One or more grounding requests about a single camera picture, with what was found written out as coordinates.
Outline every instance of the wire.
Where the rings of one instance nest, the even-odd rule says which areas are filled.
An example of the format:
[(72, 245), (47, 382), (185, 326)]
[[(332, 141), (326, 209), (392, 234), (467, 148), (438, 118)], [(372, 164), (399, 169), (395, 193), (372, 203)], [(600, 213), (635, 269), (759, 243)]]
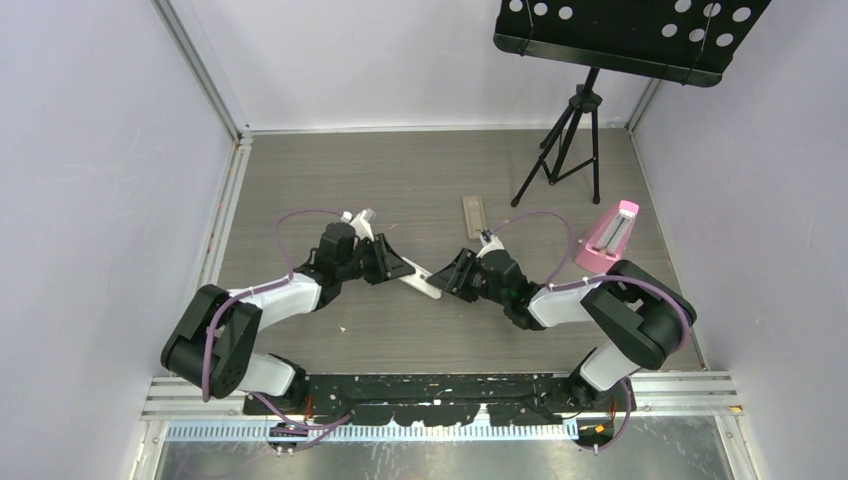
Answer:
[(510, 225), (511, 223), (517, 220), (521, 220), (522, 218), (531, 217), (534, 215), (550, 215), (556, 217), (560, 219), (560, 221), (565, 225), (565, 228), (568, 229), (568, 245), (565, 247), (565, 255), (562, 256), (562, 260), (560, 260), (559, 265), (557, 265), (554, 271), (548, 276), (547, 280), (545, 280), (545, 284), (550, 285), (554, 281), (554, 278), (559, 275), (559, 272), (561, 272), (562, 269), (565, 268), (565, 265), (568, 263), (569, 258), (571, 258), (571, 251), (574, 248), (574, 229), (571, 228), (571, 224), (568, 223), (568, 220), (566, 220), (565, 217), (551, 210), (536, 210), (534, 212), (522, 213), (521, 215), (510, 218), (509, 220), (505, 220), (500, 225), (495, 227), (492, 232), (497, 233), (498, 230), (504, 228), (507, 225)]
[(610, 404), (609, 414), (610, 414), (610, 424), (615, 425), (615, 397), (612, 398), (612, 403)]
[(692, 66), (689, 67), (689, 71), (686, 72), (686, 78), (683, 80), (683, 85), (687, 85), (689, 83), (689, 76), (692, 75), (692, 70), (695, 70), (695, 65), (698, 64), (698, 61), (701, 59), (701, 55), (704, 54), (704, 46), (707, 44), (707, 36), (710, 33), (710, 20), (713, 19), (713, 9), (716, 5), (718, 5), (717, 2), (710, 4), (710, 13), (707, 15), (707, 25), (704, 27), (704, 38), (701, 39), (701, 49), (698, 51), (698, 55), (695, 56), (695, 60), (692, 62)]
[(322, 433), (321, 435), (318, 435), (317, 437), (315, 437), (314, 439), (312, 439), (312, 440), (310, 440), (306, 443), (298, 444), (296, 447), (291, 449), (291, 452), (295, 453), (295, 452), (302, 452), (304, 450), (309, 450), (310, 448), (314, 447), (315, 445), (318, 445), (321, 442), (321, 440), (324, 440), (325, 438), (327, 438), (327, 435), (333, 433), (336, 430), (336, 428), (338, 428), (338, 425), (333, 427), (333, 428), (327, 429), (324, 433)]
[(300, 423), (287, 417), (286, 414), (281, 412), (280, 409), (278, 409), (273, 403), (271, 403), (271, 401), (268, 400), (268, 398), (264, 394), (260, 392), (251, 392), (251, 395), (253, 395), (254, 397), (256, 397), (257, 400), (262, 402), (262, 404), (265, 405), (265, 407), (268, 408), (271, 413), (282, 418), (283, 421), (288, 423), (289, 425), (293, 425), (294, 427), (299, 428), (301, 430), (324, 430), (327, 428), (332, 428), (341, 425), (350, 419), (350, 415), (345, 415), (344, 417), (336, 420), (335, 422), (328, 423), (326, 425), (309, 425), (307, 423)]
[(518, 55), (523, 57), (527, 53), (527, 47), (530, 46), (530, 39), (533, 37), (533, 30), (536, 26), (533, 25), (533, 9), (530, 8), (530, 0), (524, 0), (524, 6), (527, 7), (527, 18), (530, 19), (530, 31), (527, 32), (527, 38), (524, 39), (524, 44), (518, 49)]
[(306, 399), (306, 410), (303, 412), (303, 419), (309, 421), (312, 418), (312, 394)]
[[(598, 447), (599, 452), (603, 452), (604, 450), (612, 447), (613, 444), (615, 442), (617, 442), (619, 438), (621, 438), (621, 434), (624, 433), (624, 430), (627, 428), (627, 425), (630, 424), (630, 413), (631, 413), (630, 389), (627, 388), (626, 378), (622, 378), (621, 380), (618, 381), (618, 383), (621, 384), (621, 388), (624, 390), (624, 398), (627, 399), (627, 408), (624, 410), (624, 421), (621, 423), (621, 428), (616, 430), (616, 432), (613, 434), (610, 441)], [(582, 448), (583, 450), (595, 451), (594, 445), (592, 446), (592, 448), (585, 447), (583, 445), (580, 445), (579, 443), (577, 443), (576, 445), (578, 447)]]
[(578, 416), (580, 416), (581, 413), (583, 413), (585, 411), (586, 411), (585, 408), (581, 408), (577, 413), (575, 413), (574, 415), (572, 415), (570, 417), (561, 417), (561, 420), (571, 420), (572, 418), (577, 418)]

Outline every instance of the white wall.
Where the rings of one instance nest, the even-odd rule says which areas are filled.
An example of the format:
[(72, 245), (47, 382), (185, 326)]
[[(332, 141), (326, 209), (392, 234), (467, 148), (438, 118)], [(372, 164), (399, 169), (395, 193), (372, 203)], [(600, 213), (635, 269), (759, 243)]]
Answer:
[(699, 339), (767, 478), (848, 478), (845, 18), (839, 0), (772, 2), (721, 84), (665, 85), (638, 130)]
[[(499, 0), (192, 1), (254, 130), (552, 125), (587, 67), (499, 51)], [(605, 124), (646, 79), (604, 71)]]
[(120, 478), (231, 145), (147, 0), (0, 16), (0, 478)]

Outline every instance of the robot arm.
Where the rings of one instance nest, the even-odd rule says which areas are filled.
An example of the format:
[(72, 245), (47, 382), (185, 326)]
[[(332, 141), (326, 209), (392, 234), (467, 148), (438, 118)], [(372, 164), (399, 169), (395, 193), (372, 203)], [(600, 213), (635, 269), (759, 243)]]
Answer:
[[(481, 234), (479, 253), (463, 249), (428, 283), (467, 302), (484, 298), (498, 303), (519, 328), (544, 330), (561, 323), (594, 321), (610, 341), (594, 349), (569, 377), (565, 392), (574, 404), (593, 408), (606, 392), (633, 372), (656, 370), (683, 341), (683, 328), (672, 305), (655, 292), (617, 282), (556, 291), (529, 281), (491, 232)], [(607, 275), (641, 280), (662, 290), (682, 307), (691, 325), (692, 306), (632, 262), (621, 260)]]
[(286, 277), (249, 289), (201, 287), (183, 313), (165, 348), (162, 365), (201, 386), (206, 333), (212, 317), (232, 297), (218, 323), (210, 364), (209, 391), (224, 398), (234, 390), (258, 391), (292, 397), (305, 395), (305, 372), (298, 365), (272, 355), (252, 353), (258, 333), (297, 314), (327, 306), (341, 292), (343, 282), (365, 279), (372, 285), (399, 279), (416, 290), (439, 298), (441, 291), (425, 282), (430, 273), (392, 250), (383, 234), (374, 234), (372, 210), (327, 225), (309, 259)]

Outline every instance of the purple cable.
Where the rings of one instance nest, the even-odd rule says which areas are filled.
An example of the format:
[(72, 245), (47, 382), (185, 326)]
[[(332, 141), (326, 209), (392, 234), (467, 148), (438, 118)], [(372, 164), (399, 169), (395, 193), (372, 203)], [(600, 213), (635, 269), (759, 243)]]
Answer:
[[(345, 419), (348, 419), (349, 417), (350, 417), (349, 415), (345, 415), (345, 417), (344, 417), (344, 418), (345, 418)], [(336, 426), (335, 426), (335, 427), (333, 427), (333, 428), (329, 428), (329, 429), (327, 429), (327, 431), (325, 431), (325, 432), (324, 432), (324, 433), (322, 433), (321, 435), (318, 435), (317, 437), (315, 437), (314, 439), (312, 439), (312, 440), (310, 440), (310, 441), (308, 441), (308, 442), (306, 442), (306, 443), (299, 444), (298, 446), (296, 446), (296, 447), (292, 448), (292, 450), (291, 450), (291, 451), (292, 451), (292, 453), (294, 453), (294, 452), (302, 452), (302, 451), (304, 451), (304, 450), (309, 450), (310, 448), (314, 447), (315, 445), (318, 445), (318, 443), (320, 443), (320, 442), (321, 442), (321, 440), (324, 440), (324, 438), (326, 438), (326, 437), (327, 437), (327, 435), (329, 435), (329, 434), (333, 433), (333, 432), (336, 430), (336, 428), (338, 428), (338, 425), (336, 425)]]
[(268, 285), (264, 285), (262, 287), (257, 287), (255, 289), (248, 289), (244, 292), (236, 294), (227, 299), (219, 308), (215, 311), (215, 315), (212, 316), (212, 321), (209, 323), (209, 327), (206, 329), (206, 344), (203, 347), (203, 366), (202, 372), (200, 375), (200, 385), (202, 390), (202, 398), (204, 402), (209, 401), (209, 376), (212, 373), (212, 343), (215, 340), (215, 329), (218, 328), (218, 323), (221, 321), (221, 317), (224, 315), (224, 312), (227, 311), (234, 303), (237, 301), (255, 295), (257, 293), (264, 293), (268, 290), (272, 290), (274, 288), (282, 287), (287, 284), (294, 278), (294, 263), (292, 262), (291, 255), (289, 255), (288, 249), (283, 244), (283, 240), (280, 237), (280, 225), (288, 218), (291, 218), (295, 215), (301, 215), (304, 213), (327, 213), (330, 215), (336, 215), (341, 217), (342, 214), (339, 212), (335, 212), (332, 210), (323, 210), (319, 208), (307, 208), (303, 210), (296, 210), (291, 213), (287, 213), (283, 215), (279, 220), (277, 220), (277, 224), (274, 227), (274, 232), (277, 235), (277, 245), (280, 247), (280, 250), (283, 252), (283, 259), (286, 262), (286, 267), (288, 268), (288, 275), (285, 278), (280, 279), (278, 282), (269, 283)]
[[(625, 381), (625, 379), (622, 378), (621, 380), (618, 381), (618, 383), (620, 383), (621, 388), (624, 389), (624, 398), (627, 399), (627, 408), (624, 410), (624, 421), (621, 422), (621, 428), (619, 428), (615, 432), (615, 434), (612, 436), (610, 441), (605, 443), (604, 445), (598, 447), (599, 452), (603, 452), (604, 450), (610, 448), (615, 442), (617, 442), (618, 439), (621, 438), (621, 434), (622, 434), (622, 432), (624, 432), (624, 429), (626, 429), (627, 425), (630, 423), (630, 389), (627, 388), (627, 381)], [(592, 451), (592, 452), (595, 451), (594, 445), (592, 446), (592, 448), (589, 448), (589, 447), (580, 445), (578, 443), (577, 446), (584, 449), (584, 450), (589, 450), (589, 451)]]
[(336, 420), (335, 422), (328, 423), (326, 425), (309, 425), (307, 423), (300, 423), (287, 417), (283, 412), (281, 412), (277, 407), (275, 407), (274, 404), (271, 403), (271, 401), (265, 397), (265, 395), (259, 392), (251, 392), (251, 395), (253, 395), (254, 397), (256, 397), (257, 400), (262, 402), (262, 404), (265, 405), (268, 410), (271, 410), (271, 413), (283, 419), (284, 422), (290, 425), (294, 425), (295, 427), (301, 430), (324, 430), (328, 428), (335, 428), (350, 420), (350, 415), (345, 415), (344, 417)]
[(277, 282), (272, 282), (261, 287), (256, 287), (249, 290), (245, 290), (241, 293), (237, 293), (232, 297), (228, 298), (223, 304), (221, 304), (218, 310), (215, 311), (215, 315), (212, 315), (212, 321), (209, 322), (209, 327), (206, 330), (206, 345), (203, 347), (203, 368), (200, 375), (200, 389), (203, 392), (204, 402), (209, 401), (209, 376), (212, 371), (212, 343), (215, 340), (215, 329), (218, 328), (218, 323), (221, 321), (221, 317), (224, 316), (224, 312), (226, 312), (227, 309), (230, 308), (230, 306), (232, 306), (234, 303), (238, 302), (243, 298), (282, 287), (283, 285), (289, 283), (289, 281), (289, 277), (284, 277)]
[(559, 265), (557, 265), (557, 268), (555, 268), (553, 273), (551, 273), (548, 276), (548, 279), (545, 280), (545, 283), (550, 285), (551, 283), (553, 283), (554, 278), (556, 278), (556, 276), (559, 275), (559, 272), (561, 272), (562, 269), (565, 268), (565, 264), (568, 263), (568, 260), (571, 258), (571, 250), (573, 249), (573, 245), (574, 245), (574, 230), (571, 228), (571, 224), (568, 223), (568, 220), (566, 220), (565, 217), (563, 217), (562, 215), (560, 215), (556, 212), (553, 212), (551, 210), (536, 210), (534, 212), (522, 213), (521, 215), (518, 215), (517, 217), (513, 217), (513, 218), (510, 218), (509, 220), (505, 220), (503, 223), (501, 223), (500, 225), (495, 227), (495, 229), (492, 230), (492, 233), (496, 233), (498, 230), (500, 230), (503, 227), (511, 224), (512, 222), (515, 222), (517, 220), (521, 220), (524, 217), (531, 217), (533, 215), (551, 215), (553, 217), (560, 219), (562, 221), (562, 223), (565, 224), (565, 228), (568, 229), (568, 245), (565, 247), (565, 255), (562, 256), (562, 260), (560, 260)]

